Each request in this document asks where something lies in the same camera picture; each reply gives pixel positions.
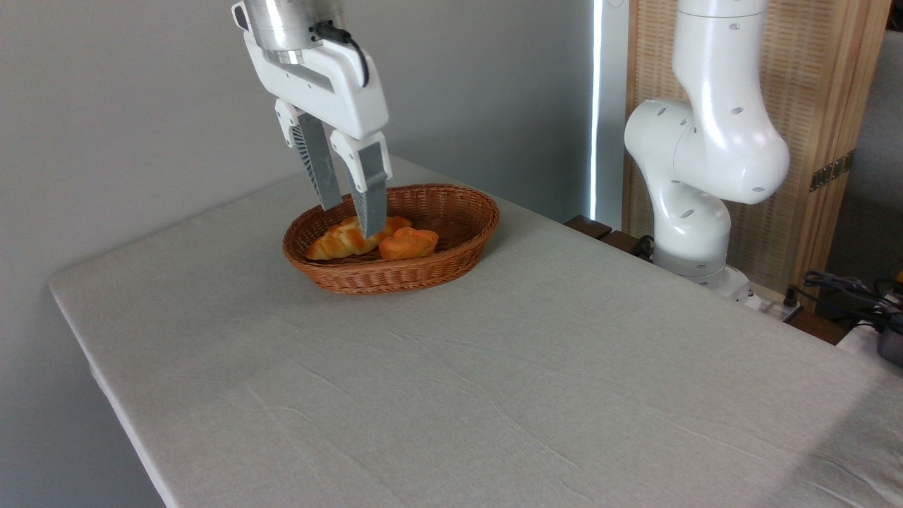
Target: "bread roll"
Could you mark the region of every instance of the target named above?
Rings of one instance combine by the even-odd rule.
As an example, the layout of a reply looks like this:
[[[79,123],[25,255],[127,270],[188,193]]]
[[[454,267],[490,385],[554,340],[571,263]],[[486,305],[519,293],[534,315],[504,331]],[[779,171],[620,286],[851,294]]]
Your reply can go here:
[[[341,224],[331,226],[307,249],[307,259],[325,260],[347,258],[355,254],[370,252],[379,242],[392,236],[399,228],[410,226],[411,222],[400,216],[386,218],[386,227],[379,233],[364,238],[357,217],[348,217]]]
[[[422,258],[433,254],[437,243],[439,235],[433,231],[400,228],[379,243],[379,255],[383,259]]]

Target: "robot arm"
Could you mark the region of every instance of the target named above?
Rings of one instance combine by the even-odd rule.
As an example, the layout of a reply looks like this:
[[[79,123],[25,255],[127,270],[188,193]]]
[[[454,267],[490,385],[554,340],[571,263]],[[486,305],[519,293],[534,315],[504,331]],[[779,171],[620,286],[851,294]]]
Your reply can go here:
[[[691,102],[639,105],[625,146],[652,197],[655,263],[744,301],[749,281],[725,265],[731,217],[721,199],[764,201],[790,160],[759,88],[768,0],[679,0],[677,9],[672,66]]]
[[[373,60],[340,28],[338,0],[245,0],[232,13],[323,209],[341,202],[331,148],[345,163],[364,235],[382,230],[392,176],[380,131],[388,109]],[[329,142],[324,123],[334,127]]]

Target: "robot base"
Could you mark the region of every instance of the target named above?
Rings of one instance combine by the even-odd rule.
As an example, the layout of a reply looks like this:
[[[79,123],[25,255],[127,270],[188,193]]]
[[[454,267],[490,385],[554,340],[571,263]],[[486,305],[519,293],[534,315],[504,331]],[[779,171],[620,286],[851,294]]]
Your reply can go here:
[[[759,310],[761,300],[749,289],[749,279],[736,268],[725,265],[711,275],[684,278],[737,303]]]

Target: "table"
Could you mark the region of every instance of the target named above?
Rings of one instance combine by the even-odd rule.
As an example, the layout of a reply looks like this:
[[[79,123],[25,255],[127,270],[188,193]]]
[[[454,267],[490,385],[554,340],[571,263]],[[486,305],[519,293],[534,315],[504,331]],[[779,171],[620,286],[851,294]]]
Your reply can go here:
[[[881,368],[501,200],[468,275],[333,295],[281,252],[310,187],[51,280],[167,505],[903,504]]]

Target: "cable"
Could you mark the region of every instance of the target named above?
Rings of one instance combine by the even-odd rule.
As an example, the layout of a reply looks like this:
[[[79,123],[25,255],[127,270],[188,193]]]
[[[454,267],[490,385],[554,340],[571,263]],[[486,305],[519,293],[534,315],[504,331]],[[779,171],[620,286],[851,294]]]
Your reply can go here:
[[[817,303],[819,303],[819,304],[824,304],[824,305],[826,305],[826,306],[829,306],[829,307],[831,307],[833,310],[835,310],[835,311],[837,311],[837,312],[839,312],[839,313],[851,315],[851,316],[853,316],[853,317],[858,317],[858,318],[861,319],[862,321],[868,321],[869,323],[872,323],[872,324],[874,324],[874,325],[885,326],[885,327],[890,328],[891,330],[893,330],[894,332],[896,332],[896,333],[898,333],[898,334],[903,334],[903,331],[901,331],[900,328],[898,328],[898,326],[900,326],[899,320],[887,319],[887,318],[884,317],[885,314],[883,314],[883,313],[880,313],[880,314],[878,314],[878,315],[875,315],[875,314],[864,314],[864,313],[861,313],[861,312],[856,312],[856,311],[853,311],[853,310],[850,310],[850,309],[846,309],[846,308],[840,307],[840,306],[838,306],[838,305],[836,305],[836,304],[833,304],[833,303],[831,303],[831,302],[829,302],[829,301],[827,301],[827,300],[824,300],[824,299],[822,299],[822,298],[819,298],[818,296],[810,295],[810,294],[806,293],[805,291],[803,291],[802,289],[800,289],[799,287],[796,287],[796,286],[790,286],[790,288],[793,289],[794,291],[796,291],[796,293],[797,293],[798,295],[805,296],[806,298],[809,298],[810,300],[813,300],[813,301],[815,301],[815,302],[817,302]]]
[[[358,46],[358,43],[355,42],[348,31],[342,30],[330,23],[332,22],[317,23],[314,27],[314,31],[317,35],[327,41],[333,41],[338,44],[349,44],[354,48],[354,51],[358,52],[360,66],[364,69],[364,85],[362,88],[365,88],[370,82],[370,67],[367,65],[367,56],[364,55],[364,51],[360,49],[360,46]]]
[[[838,277],[827,272],[809,270],[803,275],[803,280],[804,286],[806,287],[826,287],[834,291],[843,292],[850,298],[865,302],[872,306],[884,305],[899,308],[897,303],[888,300],[884,296],[873,293],[858,278]]]
[[[637,245],[630,251],[631,256],[646,257],[652,259],[652,251],[655,248],[656,239],[652,235],[643,235],[637,240]]]

